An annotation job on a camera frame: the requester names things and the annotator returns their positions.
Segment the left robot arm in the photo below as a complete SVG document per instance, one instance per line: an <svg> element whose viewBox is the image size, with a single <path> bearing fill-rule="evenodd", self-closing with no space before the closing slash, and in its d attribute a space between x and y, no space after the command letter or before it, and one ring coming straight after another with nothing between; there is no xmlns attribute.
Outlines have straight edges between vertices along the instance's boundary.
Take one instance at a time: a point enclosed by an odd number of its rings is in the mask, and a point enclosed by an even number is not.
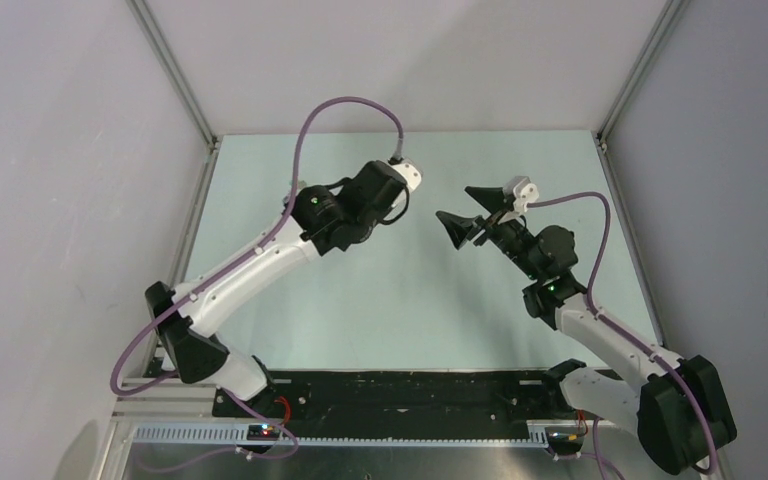
<svg viewBox="0 0 768 480"><path fill-rule="evenodd" d="M305 186L286 201L287 217L220 265L174 287L161 281L149 286L145 299L178 378L185 384L214 383L237 397L252 416L271 412L276 390L265 365L223 344L218 330L282 276L332 250L366 241L379 225L394 223L391 211L406 211L421 181L421 171L407 160L375 160L353 177Z"/></svg>

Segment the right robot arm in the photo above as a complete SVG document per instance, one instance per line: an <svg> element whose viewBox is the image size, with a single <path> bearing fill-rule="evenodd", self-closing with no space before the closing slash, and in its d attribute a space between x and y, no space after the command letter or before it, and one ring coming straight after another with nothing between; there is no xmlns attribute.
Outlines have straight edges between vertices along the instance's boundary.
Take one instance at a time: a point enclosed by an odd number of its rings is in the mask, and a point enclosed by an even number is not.
<svg viewBox="0 0 768 480"><path fill-rule="evenodd" d="M574 359L558 364L546 373L543 409L556 418L583 410L613 423L634 435L668 474L715 474L720 448L737 437L716 366L702 355L684 358L646 340L604 309L593 293L598 271L587 283L573 273L574 233L559 225L528 229L527 211L544 205L533 183L465 191L488 214L436 212L454 247L492 243L531 280L523 291L529 316L585 346L616 375L608 378Z"/></svg>

